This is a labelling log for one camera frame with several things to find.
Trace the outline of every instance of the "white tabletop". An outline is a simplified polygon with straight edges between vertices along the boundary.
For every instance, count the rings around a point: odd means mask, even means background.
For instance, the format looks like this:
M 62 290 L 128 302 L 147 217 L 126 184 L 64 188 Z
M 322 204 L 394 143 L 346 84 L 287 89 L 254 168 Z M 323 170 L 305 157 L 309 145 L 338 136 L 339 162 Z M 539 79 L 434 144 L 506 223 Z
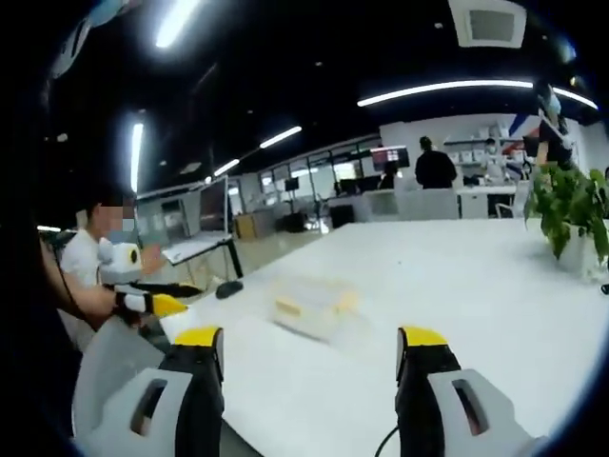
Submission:
M 474 186 L 457 189 L 459 195 L 514 195 L 516 186 Z
M 215 248 L 230 238 L 230 234 L 223 232 L 201 231 L 190 238 L 174 243 L 168 248 L 163 248 L 161 252 L 172 265 L 178 265 L 187 259 L 202 254 L 207 250 Z
M 163 320 L 169 339 L 225 328 L 228 423 L 265 457 L 366 456 L 396 425 L 397 328 L 433 328 L 514 402 L 533 436 L 559 427 L 598 360 L 609 303 L 558 269 L 535 221 L 351 224 Z M 365 325 L 340 348 L 266 320 L 285 274 L 352 282 Z M 391 439 L 383 455 L 399 455 Z

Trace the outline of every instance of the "floor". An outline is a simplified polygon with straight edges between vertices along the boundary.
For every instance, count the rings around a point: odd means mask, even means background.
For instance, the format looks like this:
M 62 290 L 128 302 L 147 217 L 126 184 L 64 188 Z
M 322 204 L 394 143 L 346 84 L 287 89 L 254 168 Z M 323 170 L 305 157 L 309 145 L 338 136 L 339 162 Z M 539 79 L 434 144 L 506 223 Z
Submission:
M 304 233 L 275 233 L 265 239 L 242 242 L 236 241 L 236 248 L 244 274 L 249 274 L 289 252 L 301 248 L 328 233 L 326 226 L 311 227 Z M 226 279 L 236 279 L 227 249 L 216 249 L 209 254 L 193 259 L 188 265 L 164 271 L 164 276 L 172 280 L 188 281 L 206 289 L 206 295 L 213 293 Z M 227 423 L 223 423 L 220 439 L 222 457 L 260 457 L 250 445 Z

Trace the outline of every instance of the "black ceiling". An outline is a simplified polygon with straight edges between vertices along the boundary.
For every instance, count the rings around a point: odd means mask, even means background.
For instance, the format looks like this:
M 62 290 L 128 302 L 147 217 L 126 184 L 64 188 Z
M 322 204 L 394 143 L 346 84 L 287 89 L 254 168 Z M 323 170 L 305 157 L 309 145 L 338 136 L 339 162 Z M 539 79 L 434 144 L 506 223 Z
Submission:
M 520 50 L 460 48 L 447 0 L 202 0 L 176 43 L 159 50 L 154 41 L 168 2 L 141 3 L 93 30 L 73 68 L 55 83 L 52 124 L 69 139 L 54 145 L 49 156 L 45 180 L 56 191 L 45 197 L 65 201 L 66 210 L 42 211 L 49 224 L 73 215 L 74 189 L 93 175 L 128 183 L 136 119 L 146 128 L 140 173 L 145 190 L 206 176 L 295 125 L 303 132 L 249 154 L 237 171 L 263 169 L 389 122 L 535 110 L 530 93 L 510 89 L 441 91 L 356 105 L 395 89 L 540 75 L 568 88 L 576 74 L 588 87 L 573 91 L 592 89 L 600 105 L 607 93 L 601 83 L 606 70 L 593 60 L 594 46 L 600 47 L 595 21 L 601 24 L 601 18 L 556 5 L 562 2 L 517 2 L 531 11 Z M 569 42 L 578 58 L 566 64 L 562 55 Z M 583 123 L 597 115 L 578 103 L 566 110 Z M 195 173 L 178 174 L 197 161 L 203 165 Z

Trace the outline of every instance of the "desk leg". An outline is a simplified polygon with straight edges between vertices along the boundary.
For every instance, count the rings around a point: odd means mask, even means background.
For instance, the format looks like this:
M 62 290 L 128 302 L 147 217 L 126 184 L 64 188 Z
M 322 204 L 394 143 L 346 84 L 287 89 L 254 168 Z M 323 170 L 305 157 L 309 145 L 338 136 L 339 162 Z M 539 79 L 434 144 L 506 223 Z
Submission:
M 235 248 L 234 240 L 228 240 L 226 242 L 228 246 L 228 253 L 230 254 L 230 261 L 232 262 L 232 266 L 235 268 L 235 274 L 237 278 L 241 279 L 244 277 L 244 272 L 241 269 L 241 262 L 239 261 L 239 255 L 237 254 L 237 249 Z

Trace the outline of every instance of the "computer mouse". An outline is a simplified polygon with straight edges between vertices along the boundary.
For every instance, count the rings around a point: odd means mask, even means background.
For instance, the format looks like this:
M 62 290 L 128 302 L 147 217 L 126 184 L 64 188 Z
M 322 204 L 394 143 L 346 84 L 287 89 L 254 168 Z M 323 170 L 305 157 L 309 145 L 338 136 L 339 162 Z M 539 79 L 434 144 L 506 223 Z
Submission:
M 244 288 L 241 281 L 226 281 L 216 288 L 216 298 L 222 300 Z

